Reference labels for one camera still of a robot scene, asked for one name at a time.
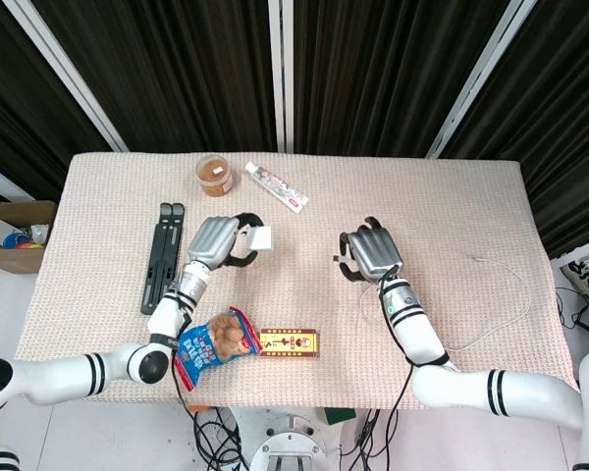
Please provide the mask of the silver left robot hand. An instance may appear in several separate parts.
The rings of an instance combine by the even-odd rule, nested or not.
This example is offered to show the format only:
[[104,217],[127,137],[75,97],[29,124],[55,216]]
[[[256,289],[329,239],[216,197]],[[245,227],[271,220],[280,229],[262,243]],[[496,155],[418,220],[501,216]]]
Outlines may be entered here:
[[254,213],[239,213],[237,216],[208,217],[194,235],[188,248],[189,262],[200,263],[209,271],[223,266],[244,268],[257,257],[257,250],[249,250],[244,258],[232,255],[239,232],[265,228],[261,218]]

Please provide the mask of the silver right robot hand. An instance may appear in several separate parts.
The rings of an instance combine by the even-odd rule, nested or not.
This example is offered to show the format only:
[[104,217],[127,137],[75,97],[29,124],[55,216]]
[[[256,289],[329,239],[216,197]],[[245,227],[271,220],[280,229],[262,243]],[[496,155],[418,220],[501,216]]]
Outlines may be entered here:
[[333,257],[350,282],[379,284],[387,273],[397,274],[403,262],[393,238],[379,221],[369,216],[351,233],[339,236],[339,254]]

